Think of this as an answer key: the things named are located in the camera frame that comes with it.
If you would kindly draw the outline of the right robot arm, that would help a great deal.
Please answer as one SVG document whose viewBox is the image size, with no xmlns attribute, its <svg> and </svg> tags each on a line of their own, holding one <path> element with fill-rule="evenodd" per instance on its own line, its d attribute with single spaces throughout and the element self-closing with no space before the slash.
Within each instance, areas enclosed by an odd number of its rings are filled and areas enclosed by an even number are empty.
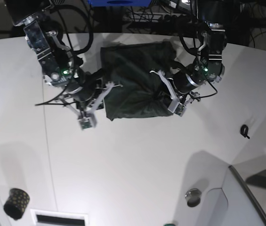
<svg viewBox="0 0 266 226">
<path fill-rule="evenodd" d="M 93 74 L 85 73 L 81 66 L 84 61 L 79 57 L 91 48 L 94 40 L 93 28 L 88 16 L 73 5 L 63 5 L 56 0 L 7 0 L 5 6 L 14 26 L 22 26 L 30 49 L 36 54 L 42 69 L 44 81 L 62 91 L 42 105 L 62 105 L 82 113 L 104 107 L 104 95 L 116 85 L 103 83 L 103 69 Z M 77 12 L 89 30 L 89 40 L 84 48 L 74 50 L 72 45 L 63 42 L 68 33 L 65 22 L 59 24 L 48 14 L 61 10 Z"/>
</svg>

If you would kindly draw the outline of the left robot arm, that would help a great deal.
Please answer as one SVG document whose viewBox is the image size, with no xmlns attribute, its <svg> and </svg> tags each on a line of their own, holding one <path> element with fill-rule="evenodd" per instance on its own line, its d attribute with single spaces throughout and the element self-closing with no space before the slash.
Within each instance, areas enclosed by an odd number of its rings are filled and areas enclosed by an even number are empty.
<svg viewBox="0 0 266 226">
<path fill-rule="evenodd" d="M 188 66 L 176 60 L 169 41 L 101 48 L 101 69 L 78 80 L 84 129 L 94 127 L 94 112 L 102 107 L 110 120 L 182 116 L 189 103 L 203 99 L 196 91 L 201 85 L 221 80 L 226 27 L 237 1 L 196 0 L 190 9 L 174 20 L 184 50 L 194 57 Z"/>
</svg>

